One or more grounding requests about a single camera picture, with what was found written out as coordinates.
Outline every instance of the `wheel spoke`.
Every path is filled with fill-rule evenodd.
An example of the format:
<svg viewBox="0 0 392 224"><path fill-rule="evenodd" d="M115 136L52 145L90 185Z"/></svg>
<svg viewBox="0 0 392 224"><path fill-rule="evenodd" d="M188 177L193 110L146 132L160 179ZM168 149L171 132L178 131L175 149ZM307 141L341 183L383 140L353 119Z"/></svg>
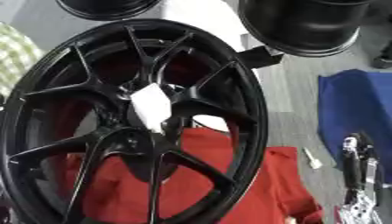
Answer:
<svg viewBox="0 0 392 224"><path fill-rule="evenodd" d="M25 162L40 162L45 158L66 153L85 152L92 134L70 137L55 143L50 143L32 150L26 150L10 157L10 161L23 164Z"/></svg>
<svg viewBox="0 0 392 224"><path fill-rule="evenodd" d="M181 45L183 45L188 39L192 37L192 33L188 32L184 36L176 39L170 46L166 47L164 50L159 52L154 57L154 66L159 63L160 60L167 58L167 60L171 60L177 53L176 51Z"/></svg>
<svg viewBox="0 0 392 224"><path fill-rule="evenodd" d="M166 161L177 165L183 165L200 174L203 174L214 183L216 189L225 190L235 186L235 182L231 178L221 173L210 164L207 164L193 155L176 148L177 147L174 146L174 150L171 150L168 154L166 154Z"/></svg>
<svg viewBox="0 0 392 224"><path fill-rule="evenodd" d="M132 27L129 26L124 26L126 32L128 33L128 45L132 46L133 48L136 49L137 55L139 57L139 59L142 61L142 63L144 64L144 62L146 61L146 59L148 58L147 54L145 53L143 47L140 45L139 40L137 39L137 37L135 36L134 30Z"/></svg>
<svg viewBox="0 0 392 224"><path fill-rule="evenodd" d="M151 165L150 173L150 193L149 193L149 224L156 224L160 220L159 218L159 194L161 187L161 175L160 168L162 164L162 156L156 158L156 160Z"/></svg>
<svg viewBox="0 0 392 224"><path fill-rule="evenodd" d="M216 72L206 75L196 84L175 94L171 98L173 117L189 117L196 115L209 115L222 117L225 120L234 122L244 129L251 128L256 119L233 108L224 107L215 101L209 100L201 93L202 90L213 83L223 83L230 69L236 62L230 61L220 67Z"/></svg>
<svg viewBox="0 0 392 224"><path fill-rule="evenodd" d="M38 98L55 98L55 97L63 97L69 95L75 95L82 91L85 91L86 88L83 84L74 84L69 86L63 87L51 87L39 91L33 91L30 93L25 94L24 96L28 100L34 100Z"/></svg>
<svg viewBox="0 0 392 224"><path fill-rule="evenodd" d="M101 162L101 147L90 148L79 169L71 199L66 208L63 224L80 223L84 219L82 201Z"/></svg>
<svg viewBox="0 0 392 224"><path fill-rule="evenodd" d="M78 57L78 60L80 61L81 65L83 66L87 77L89 80L91 79L97 79L97 76L94 74L93 69L91 66L88 64L86 57L84 54L81 52L81 49L78 47L77 44L73 45L73 50L76 52L76 55Z"/></svg>
<svg viewBox="0 0 392 224"><path fill-rule="evenodd" d="M206 75L202 79L200 79L192 88L196 88L198 91L201 91L203 88L206 88L209 84L213 83L223 83L222 80L229 79L229 72L232 71L233 66L236 62L229 61L224 66L221 66L216 72Z"/></svg>
<svg viewBox="0 0 392 224"><path fill-rule="evenodd" d="M232 108L222 107L200 96L189 96L187 99L175 101L171 106L173 117L196 115L218 116L234 122L244 129L250 129L256 123L256 120L250 115L246 115Z"/></svg>

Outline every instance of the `rim lip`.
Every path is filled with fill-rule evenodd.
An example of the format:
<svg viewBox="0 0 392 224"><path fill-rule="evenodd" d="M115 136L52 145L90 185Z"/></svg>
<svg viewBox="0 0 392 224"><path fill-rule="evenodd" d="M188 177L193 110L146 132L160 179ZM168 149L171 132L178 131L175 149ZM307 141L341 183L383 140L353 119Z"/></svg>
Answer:
<svg viewBox="0 0 392 224"><path fill-rule="evenodd" d="M119 19L132 18L150 10L155 5L161 2L161 0L150 0L148 3L141 4L139 7L136 8L130 7L127 9L125 7L124 10L118 11L116 13L109 12L109 13L95 14L95 13L88 13L82 10L77 10L75 8L72 8L68 6L66 3L64 3L63 1L64 0L56 0L57 4L66 12L78 18L84 18L84 19L95 20L95 21L115 21Z"/></svg>
<svg viewBox="0 0 392 224"><path fill-rule="evenodd" d="M20 190L17 189L17 185L16 183L14 183L15 180L13 178L13 175L11 174L11 169L10 167L8 167L9 156L7 155L7 151L9 151L9 148L14 147L13 144L17 140L15 137L15 133L17 132L16 123L18 122L19 113L22 111L22 107L24 105L23 101L19 100L19 97L22 95L21 89L25 90L25 87L28 87L29 85L30 86L28 88L33 88L33 85L29 83L31 82L31 80L37 79L39 76L34 74L42 71L45 68L48 68L48 65L52 65L56 58L58 58L59 55L61 55L61 53L65 49L67 49L71 43L77 40L89 39L92 36L96 35L96 33L99 33L100 30L106 28L110 29L110 26L112 25L132 25L134 23L158 23L162 26L174 25L178 28L188 29L193 32L197 32L198 36L202 37L204 40L208 40L208 43L211 46L216 46L216 49L219 49L220 54L225 54L228 58L237 61L238 65L244 71L243 77L245 77L246 79L245 81L247 82L246 85L248 86L248 89L255 91L252 95L252 101L257 102L254 105L255 114L257 115L257 125L255 125L253 131L251 132L251 135L249 135L249 139L253 141L248 141L247 145L247 150L252 152L251 159L253 159L253 162L245 164L242 167L242 172L247 171L248 175L241 177L241 183L238 184L234 193L230 195L230 197L222 199L221 201L219 201L218 206L212 206L210 211L196 216L197 219L192 220L188 223L200 223L201 221L203 221L203 223L210 223L212 221L214 222L220 219L234 204L238 202L238 200L243 196L243 194L249 189L251 182L256 177L256 173L260 168L261 161L263 160L263 153L267 144L267 108L263 97L263 91L261 90L255 75L253 74L253 72L251 72L250 69L244 66L243 62L238 56L238 53L229 45L224 43L222 40L216 38L214 35L209 34L206 31L202 31L201 29L191 27L187 24L165 21L162 19L130 19L118 21L115 23L95 27L94 29L89 31L85 31L82 34L70 38L65 43L59 45L54 50L50 51L15 86L14 90L10 95L10 98L6 102L3 111L3 126L0 139L0 144L3 146L3 153L0 155L2 159L2 163L0 164L0 172L2 178L4 179L4 190L10 198L11 204L16 208L17 212L21 214L21 217L25 217L24 221L26 223L53 224L56 223L56 221L48 220L48 216L46 216L44 213L40 213L40 209L38 207L35 207L30 201L27 201L26 198L23 197L23 194L20 192Z"/></svg>
<svg viewBox="0 0 392 224"><path fill-rule="evenodd" d="M328 48L328 49L319 49L319 50L313 50L313 49L300 49L298 50L296 47L292 47L290 45L286 45L282 42L275 41L271 38L267 38L264 35L262 35L247 19L245 16L245 11L244 11L244 2L240 1L239 7L238 7L238 14L240 16L240 20L242 21L242 24L245 26L245 28L254 36L256 39L264 43L266 46L270 46L273 49L276 49L278 51L281 51L283 53L288 53L291 55L296 55L300 57L307 57L307 58L321 58L321 57L327 57L327 56L332 56L338 53L342 53L345 50L347 50L350 46L352 46L357 38L360 35L360 27L357 28L354 32L353 35L343 44L341 45L336 45L335 47Z"/></svg>

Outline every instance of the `metal bracket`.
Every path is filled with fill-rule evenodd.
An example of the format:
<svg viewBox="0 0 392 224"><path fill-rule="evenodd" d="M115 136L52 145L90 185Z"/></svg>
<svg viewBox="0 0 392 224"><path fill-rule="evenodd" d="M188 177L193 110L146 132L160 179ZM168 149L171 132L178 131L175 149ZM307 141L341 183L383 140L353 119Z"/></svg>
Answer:
<svg viewBox="0 0 392 224"><path fill-rule="evenodd" d="M261 45L247 51L239 52L240 58L249 68L269 67L277 65L284 57L283 53L272 51L266 46Z"/></svg>

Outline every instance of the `floor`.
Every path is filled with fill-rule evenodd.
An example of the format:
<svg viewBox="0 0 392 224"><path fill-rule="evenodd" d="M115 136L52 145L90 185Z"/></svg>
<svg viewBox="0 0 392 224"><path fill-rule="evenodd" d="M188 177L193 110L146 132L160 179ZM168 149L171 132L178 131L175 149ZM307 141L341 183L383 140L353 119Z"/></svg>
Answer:
<svg viewBox="0 0 392 224"><path fill-rule="evenodd" d="M230 0L228 3L235 8L237 1ZM342 203L345 191L342 173L334 168L334 161L317 135L317 77L351 68L374 70L369 61L392 37L392 27L385 20L385 7L380 7L382 4L378 3L369 12L358 42L348 51L322 59L287 56L280 65L257 71L269 106L269 145L307 147L324 164L320 170L310 169L300 150L298 166L302 180L325 209L327 224L333 223L333 207ZM159 16L158 6L141 17ZM72 17L53 0L30 0L24 3L11 24L44 50L50 50L73 35L101 23ZM260 44L251 38L248 47L256 45ZM381 217L385 221L392 217L392 206L389 205L381 209Z"/></svg>

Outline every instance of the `black tire rim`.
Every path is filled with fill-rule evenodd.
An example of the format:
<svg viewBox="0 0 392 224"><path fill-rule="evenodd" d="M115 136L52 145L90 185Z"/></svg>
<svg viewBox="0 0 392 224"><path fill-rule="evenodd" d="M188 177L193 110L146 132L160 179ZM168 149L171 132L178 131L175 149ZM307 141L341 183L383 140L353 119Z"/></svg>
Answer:
<svg viewBox="0 0 392 224"><path fill-rule="evenodd" d="M129 1L74 1L56 0L61 8L78 18L98 21L115 21L132 18L146 12L160 0L129 0Z"/></svg>
<svg viewBox="0 0 392 224"><path fill-rule="evenodd" d="M197 60L197 67L203 65L206 70L190 73L194 68L180 61L187 72L170 73L175 61L183 58ZM118 63L127 71L125 75L118 79L103 75L107 70L99 65L105 59L110 72L119 74L114 63L123 59ZM136 66L127 66L129 61L137 61ZM167 123L174 126L167 124L164 135L151 134L130 118L134 116L127 95L152 82L171 99L173 117ZM77 125L91 111L97 114L95 129L75 136ZM198 114L223 117L236 139L226 173L179 148L178 133L187 119ZM159 19L105 24L49 52L14 88L3 111L4 188L26 223L80 223L82 196L100 162L119 156L137 176L138 167L132 169L132 164L141 159L151 175L147 223L213 223L240 199L255 177L267 143L267 121L255 75L215 36ZM137 150L126 140L150 150ZM43 160L67 153L84 156L75 188L64 211L59 211L42 193L37 179L45 175ZM162 175L169 177L173 165L206 176L213 190L183 213L163 220L158 213L159 187ZM140 179L144 173L141 169Z"/></svg>

